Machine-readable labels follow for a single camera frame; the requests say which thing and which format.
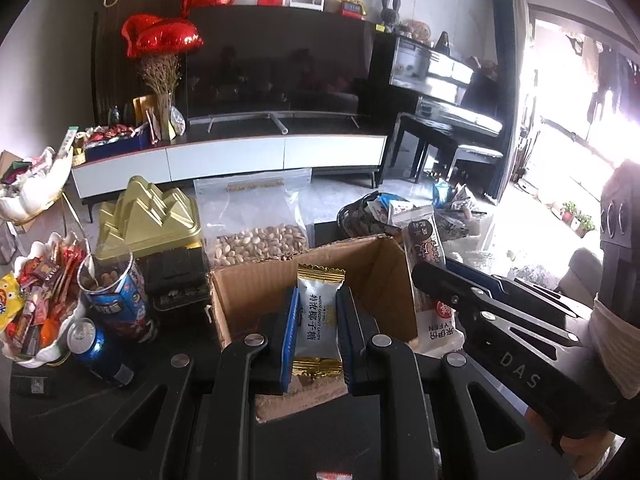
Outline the white gold candy packet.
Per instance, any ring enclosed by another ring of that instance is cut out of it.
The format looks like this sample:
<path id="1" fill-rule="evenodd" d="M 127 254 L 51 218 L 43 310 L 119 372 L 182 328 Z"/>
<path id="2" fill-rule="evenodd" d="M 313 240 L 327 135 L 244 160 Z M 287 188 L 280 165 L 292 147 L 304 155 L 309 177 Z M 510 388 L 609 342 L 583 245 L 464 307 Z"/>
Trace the white gold candy packet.
<path id="1" fill-rule="evenodd" d="M 293 374 L 309 379 L 342 374 L 337 341 L 336 294 L 345 271 L 299 264 L 296 278 L 299 315 Z"/>

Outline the brown white snack bar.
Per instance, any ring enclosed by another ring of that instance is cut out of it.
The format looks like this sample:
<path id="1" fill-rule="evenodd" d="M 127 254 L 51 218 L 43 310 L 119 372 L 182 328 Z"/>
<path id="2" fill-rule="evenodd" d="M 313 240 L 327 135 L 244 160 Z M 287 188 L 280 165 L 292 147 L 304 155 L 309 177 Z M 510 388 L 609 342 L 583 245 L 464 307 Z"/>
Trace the brown white snack bar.
<path id="1" fill-rule="evenodd" d="M 413 214 L 401 234 L 418 330 L 416 352 L 439 359 L 460 350 L 464 335 L 457 329 L 452 303 L 439 283 L 446 259 L 433 211 Z"/>

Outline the dark bowl of snacks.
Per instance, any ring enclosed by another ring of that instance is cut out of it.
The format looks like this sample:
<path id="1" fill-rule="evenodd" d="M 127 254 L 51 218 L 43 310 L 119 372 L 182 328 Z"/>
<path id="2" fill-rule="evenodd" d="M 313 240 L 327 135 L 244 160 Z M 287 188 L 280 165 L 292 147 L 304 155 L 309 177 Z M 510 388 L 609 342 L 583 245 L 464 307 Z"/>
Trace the dark bowl of snacks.
<path id="1" fill-rule="evenodd" d="M 433 205 L 420 200 L 374 191 L 356 202 L 344 206 L 336 223 L 347 237 L 386 235 L 398 237 L 401 228 L 422 212 L 431 212 Z"/>

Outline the brown cardboard box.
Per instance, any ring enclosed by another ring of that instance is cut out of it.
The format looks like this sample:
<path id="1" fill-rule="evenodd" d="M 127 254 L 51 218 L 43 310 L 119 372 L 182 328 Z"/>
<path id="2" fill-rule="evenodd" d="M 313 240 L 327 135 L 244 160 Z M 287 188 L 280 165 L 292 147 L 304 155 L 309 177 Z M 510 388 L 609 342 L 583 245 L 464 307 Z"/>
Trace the brown cardboard box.
<path id="1" fill-rule="evenodd" d="M 346 394 L 338 369 L 340 294 L 372 315 L 382 333 L 405 342 L 418 336 L 405 253 L 386 236 L 343 240 L 285 260 L 223 266 L 210 272 L 209 285 L 223 347 L 256 330 L 265 314 L 288 308 L 291 288 L 299 293 L 298 311 L 289 317 L 296 325 L 292 355 L 311 369 L 293 370 L 280 396 L 258 396 L 258 422 L 273 422 Z"/>

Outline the clear bag of pistachios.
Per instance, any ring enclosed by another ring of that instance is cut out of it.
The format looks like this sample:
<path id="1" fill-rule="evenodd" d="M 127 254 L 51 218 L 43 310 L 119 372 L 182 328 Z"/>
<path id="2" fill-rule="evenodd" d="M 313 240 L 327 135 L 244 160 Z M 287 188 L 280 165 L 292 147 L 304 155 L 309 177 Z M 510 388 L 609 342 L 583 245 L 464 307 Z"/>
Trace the clear bag of pistachios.
<path id="1" fill-rule="evenodd" d="M 196 180 L 209 266 L 282 260 L 306 252 L 310 234 L 299 199 L 310 184 L 309 168 Z"/>

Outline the black piano bench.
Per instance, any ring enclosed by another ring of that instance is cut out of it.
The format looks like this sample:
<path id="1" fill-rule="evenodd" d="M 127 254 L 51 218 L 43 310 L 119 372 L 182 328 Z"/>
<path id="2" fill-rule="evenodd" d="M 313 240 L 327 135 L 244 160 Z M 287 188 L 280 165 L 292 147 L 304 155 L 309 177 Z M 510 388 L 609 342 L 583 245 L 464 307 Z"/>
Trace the black piano bench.
<path id="1" fill-rule="evenodd" d="M 436 174 L 446 181 L 451 178 L 459 160 L 490 166 L 495 166 L 503 160 L 503 154 L 500 151 L 474 141 L 470 137 L 471 130 L 465 128 L 447 130 L 435 126 L 428 119 L 402 112 L 396 116 L 393 130 L 387 136 L 380 169 L 376 176 L 376 184 L 381 184 L 390 170 L 396 166 L 402 140 L 404 140 L 406 133 L 410 133 L 418 139 L 418 147 L 409 170 L 409 178 L 414 183 L 418 183 L 424 173 L 430 148 L 435 151 L 436 155 Z"/>

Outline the gold mountain tissue box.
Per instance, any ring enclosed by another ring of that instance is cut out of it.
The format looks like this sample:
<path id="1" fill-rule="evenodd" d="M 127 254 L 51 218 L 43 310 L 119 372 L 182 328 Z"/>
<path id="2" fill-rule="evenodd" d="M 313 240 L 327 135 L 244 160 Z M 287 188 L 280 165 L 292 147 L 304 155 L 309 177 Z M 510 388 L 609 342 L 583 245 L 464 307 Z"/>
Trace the gold mountain tissue box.
<path id="1" fill-rule="evenodd" d="M 116 203 L 104 202 L 94 255 L 111 259 L 131 252 L 146 257 L 201 240 L 198 204 L 180 188 L 162 191 L 140 176 L 132 177 Z"/>

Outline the blue soda can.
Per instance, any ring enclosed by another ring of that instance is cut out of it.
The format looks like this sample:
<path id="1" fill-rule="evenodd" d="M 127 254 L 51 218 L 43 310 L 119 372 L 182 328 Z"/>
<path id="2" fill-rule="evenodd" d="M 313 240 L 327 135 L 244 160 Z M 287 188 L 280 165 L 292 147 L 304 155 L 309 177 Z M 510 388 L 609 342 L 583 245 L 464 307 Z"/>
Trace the blue soda can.
<path id="1" fill-rule="evenodd" d="M 123 387 L 134 379 L 134 368 L 119 342 L 91 318 L 78 318 L 70 324 L 66 341 L 72 356 L 106 382 Z"/>

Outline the blue snack cup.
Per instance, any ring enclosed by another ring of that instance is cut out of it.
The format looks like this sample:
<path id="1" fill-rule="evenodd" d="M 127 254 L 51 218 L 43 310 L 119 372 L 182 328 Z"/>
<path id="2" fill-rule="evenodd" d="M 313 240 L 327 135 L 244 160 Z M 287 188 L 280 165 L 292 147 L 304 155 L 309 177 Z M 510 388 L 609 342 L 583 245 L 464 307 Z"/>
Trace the blue snack cup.
<path id="1" fill-rule="evenodd" d="M 88 255 L 77 271 L 77 283 L 98 319 L 116 336 L 137 342 L 155 337 L 143 276 L 129 250 L 110 258 Z"/>

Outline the black upright piano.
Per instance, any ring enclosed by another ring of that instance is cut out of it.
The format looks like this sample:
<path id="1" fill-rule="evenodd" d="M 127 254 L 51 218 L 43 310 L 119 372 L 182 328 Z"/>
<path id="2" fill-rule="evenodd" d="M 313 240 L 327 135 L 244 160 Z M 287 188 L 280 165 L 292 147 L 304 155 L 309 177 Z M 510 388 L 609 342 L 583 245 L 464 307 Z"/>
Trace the black upright piano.
<path id="1" fill-rule="evenodd" d="M 408 37 L 389 32 L 373 35 L 358 112 L 374 119 L 386 140 L 396 116 L 405 112 L 447 130 L 471 130 L 474 141 L 503 154 L 501 162 L 506 157 L 498 147 L 503 137 L 498 84 L 480 70 Z M 482 185 L 489 184 L 499 164 L 480 164 L 490 168 L 480 173 Z"/>

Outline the white tv cabinet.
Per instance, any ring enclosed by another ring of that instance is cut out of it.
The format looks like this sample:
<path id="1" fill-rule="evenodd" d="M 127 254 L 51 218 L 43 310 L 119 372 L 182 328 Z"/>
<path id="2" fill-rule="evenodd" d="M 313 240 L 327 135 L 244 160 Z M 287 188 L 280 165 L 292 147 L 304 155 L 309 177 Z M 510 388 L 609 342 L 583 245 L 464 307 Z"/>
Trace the white tv cabinet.
<path id="1" fill-rule="evenodd" d="M 72 169 L 79 197 L 127 187 L 135 176 L 164 184 L 183 180 L 297 168 L 378 168 L 385 136 L 368 134 L 288 134 L 255 136 L 151 148 L 86 162 Z"/>

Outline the white shell snack bowl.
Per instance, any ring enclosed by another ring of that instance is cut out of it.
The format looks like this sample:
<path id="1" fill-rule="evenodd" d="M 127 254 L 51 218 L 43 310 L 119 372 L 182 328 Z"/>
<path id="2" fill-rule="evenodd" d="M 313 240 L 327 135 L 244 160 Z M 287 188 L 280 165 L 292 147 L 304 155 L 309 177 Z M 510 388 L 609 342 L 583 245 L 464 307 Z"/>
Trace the white shell snack bowl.
<path id="1" fill-rule="evenodd" d="M 86 313 L 76 273 L 87 241 L 73 232 L 32 243 L 1 279 L 1 352 L 17 365 L 37 368 L 67 353 L 68 329 Z"/>

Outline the black television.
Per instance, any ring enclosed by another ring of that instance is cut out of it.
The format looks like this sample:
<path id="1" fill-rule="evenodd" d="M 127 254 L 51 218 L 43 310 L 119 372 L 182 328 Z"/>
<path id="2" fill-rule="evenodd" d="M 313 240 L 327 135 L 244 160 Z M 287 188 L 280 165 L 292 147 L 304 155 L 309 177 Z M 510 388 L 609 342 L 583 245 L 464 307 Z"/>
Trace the black television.
<path id="1" fill-rule="evenodd" d="M 204 44 L 184 63 L 180 100 L 189 117 L 358 110 L 370 23 L 276 6 L 211 6 L 192 11 L 190 20 Z"/>

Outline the grey bunny figurine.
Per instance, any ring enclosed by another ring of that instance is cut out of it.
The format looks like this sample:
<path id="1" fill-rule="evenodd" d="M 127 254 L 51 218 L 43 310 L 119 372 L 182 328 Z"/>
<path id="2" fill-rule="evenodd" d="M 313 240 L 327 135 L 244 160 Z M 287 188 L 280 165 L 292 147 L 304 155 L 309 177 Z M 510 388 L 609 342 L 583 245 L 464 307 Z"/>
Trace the grey bunny figurine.
<path id="1" fill-rule="evenodd" d="M 388 30 L 393 30 L 400 21 L 401 0 L 381 0 L 381 3 L 380 17 L 382 25 Z"/>

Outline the blue tray of candies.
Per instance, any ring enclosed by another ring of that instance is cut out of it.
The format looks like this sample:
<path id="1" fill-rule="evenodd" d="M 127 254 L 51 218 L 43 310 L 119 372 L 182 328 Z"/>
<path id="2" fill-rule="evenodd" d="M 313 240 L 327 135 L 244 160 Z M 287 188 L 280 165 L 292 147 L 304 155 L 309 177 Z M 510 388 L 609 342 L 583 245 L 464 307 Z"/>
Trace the blue tray of candies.
<path id="1" fill-rule="evenodd" d="M 75 165 L 126 155 L 151 147 L 149 125 L 132 128 L 122 124 L 89 128 L 76 134 Z"/>

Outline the dried flower vase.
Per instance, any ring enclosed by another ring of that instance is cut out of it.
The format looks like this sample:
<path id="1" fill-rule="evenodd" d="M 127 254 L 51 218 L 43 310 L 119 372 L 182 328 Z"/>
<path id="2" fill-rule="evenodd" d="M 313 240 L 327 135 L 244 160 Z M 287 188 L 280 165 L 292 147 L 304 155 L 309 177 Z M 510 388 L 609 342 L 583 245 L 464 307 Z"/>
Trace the dried flower vase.
<path id="1" fill-rule="evenodd" d="M 160 140 L 174 140 L 177 133 L 171 113 L 181 78 L 180 56 L 175 53 L 146 56 L 140 61 L 140 75 L 154 94 L 154 115 L 160 126 Z"/>

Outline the upper white shell bowl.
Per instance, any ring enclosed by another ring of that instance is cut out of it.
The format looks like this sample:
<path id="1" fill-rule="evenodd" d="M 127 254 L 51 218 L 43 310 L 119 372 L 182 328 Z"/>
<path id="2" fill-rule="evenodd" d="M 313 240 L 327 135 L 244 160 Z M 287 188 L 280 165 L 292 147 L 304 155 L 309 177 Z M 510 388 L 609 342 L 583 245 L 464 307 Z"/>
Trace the upper white shell bowl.
<path id="1" fill-rule="evenodd" d="M 1 219 L 16 226 L 28 223 L 52 206 L 62 194 L 73 150 L 48 146 L 36 158 L 1 153 Z"/>

